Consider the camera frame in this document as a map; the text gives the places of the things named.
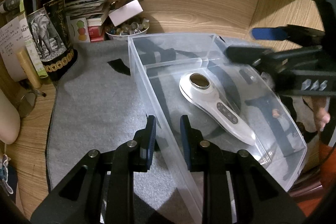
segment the white handheld device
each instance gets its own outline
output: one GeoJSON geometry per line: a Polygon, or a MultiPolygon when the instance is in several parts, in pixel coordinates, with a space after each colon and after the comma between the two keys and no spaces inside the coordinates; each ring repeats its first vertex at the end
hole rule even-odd
{"type": "Polygon", "coordinates": [[[255,144],[255,133],[249,125],[219,98],[218,90],[203,75],[183,75],[179,83],[182,95],[192,104],[207,112],[229,133],[249,145],[255,144]]]}

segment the gold cylinder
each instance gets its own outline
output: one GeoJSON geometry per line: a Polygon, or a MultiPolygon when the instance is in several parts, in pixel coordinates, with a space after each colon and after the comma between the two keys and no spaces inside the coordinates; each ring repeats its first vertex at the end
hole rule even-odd
{"type": "Polygon", "coordinates": [[[16,52],[17,59],[20,62],[21,67],[25,71],[28,80],[33,85],[34,88],[39,89],[41,88],[40,78],[37,75],[37,72],[29,58],[29,54],[27,52],[26,47],[22,47],[16,52]]]}

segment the black cable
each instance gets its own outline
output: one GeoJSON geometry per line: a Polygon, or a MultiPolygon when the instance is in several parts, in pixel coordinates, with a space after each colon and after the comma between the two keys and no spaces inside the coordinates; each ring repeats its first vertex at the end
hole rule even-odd
{"type": "Polygon", "coordinates": [[[302,98],[302,101],[312,112],[314,112],[313,109],[308,105],[308,103],[305,101],[304,98],[302,98]]]}

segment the white cardboard box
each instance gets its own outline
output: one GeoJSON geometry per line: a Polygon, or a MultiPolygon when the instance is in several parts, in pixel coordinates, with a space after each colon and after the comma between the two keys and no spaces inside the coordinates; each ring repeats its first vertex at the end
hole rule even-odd
{"type": "Polygon", "coordinates": [[[118,26],[125,22],[127,19],[140,14],[143,11],[138,0],[133,0],[130,3],[125,4],[117,10],[113,10],[109,13],[109,17],[114,24],[118,26]]]}

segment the fruit sticker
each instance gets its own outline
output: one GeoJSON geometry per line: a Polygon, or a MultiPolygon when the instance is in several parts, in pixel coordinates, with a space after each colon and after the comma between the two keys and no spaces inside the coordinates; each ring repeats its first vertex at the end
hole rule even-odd
{"type": "Polygon", "coordinates": [[[73,42],[90,42],[85,18],[71,20],[71,26],[69,32],[73,42]]]}
{"type": "Polygon", "coordinates": [[[85,26],[84,22],[82,20],[78,20],[76,25],[78,27],[77,32],[79,33],[78,39],[80,41],[85,41],[87,39],[87,36],[85,35],[86,30],[84,28],[84,26],[85,26]]]}

